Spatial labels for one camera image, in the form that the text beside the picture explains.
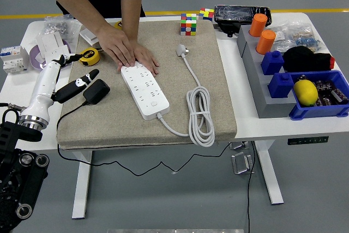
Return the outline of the person's left hand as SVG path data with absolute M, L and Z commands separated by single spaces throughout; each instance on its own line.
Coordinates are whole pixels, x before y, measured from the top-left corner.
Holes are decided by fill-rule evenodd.
M 116 47 L 115 55 L 118 63 L 118 70 L 121 67 L 134 67 L 135 62 L 139 62 L 148 69 L 154 77 L 159 73 L 159 63 L 154 55 L 144 46 L 138 43 L 137 40 L 131 40 L 130 45 L 133 49 L 133 56 L 127 49 L 120 49 Z

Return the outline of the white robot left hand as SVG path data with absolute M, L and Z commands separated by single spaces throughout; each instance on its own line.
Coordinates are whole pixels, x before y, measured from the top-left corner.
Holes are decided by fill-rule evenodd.
M 61 89 L 56 90 L 56 83 L 61 72 L 61 67 L 78 61 L 82 55 L 60 55 L 51 62 L 39 74 L 29 106 L 20 113 L 21 125 L 36 124 L 45 129 L 50 121 L 49 107 L 56 101 L 65 103 L 81 93 L 99 74 L 99 70 L 93 69 L 82 77 L 68 83 Z

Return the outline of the person's right hand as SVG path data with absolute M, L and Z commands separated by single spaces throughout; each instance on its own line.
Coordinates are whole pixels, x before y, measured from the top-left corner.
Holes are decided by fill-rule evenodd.
M 126 34 L 109 25 L 101 26 L 95 35 L 101 48 L 118 64 L 119 67 L 132 67 L 135 64 L 134 52 Z

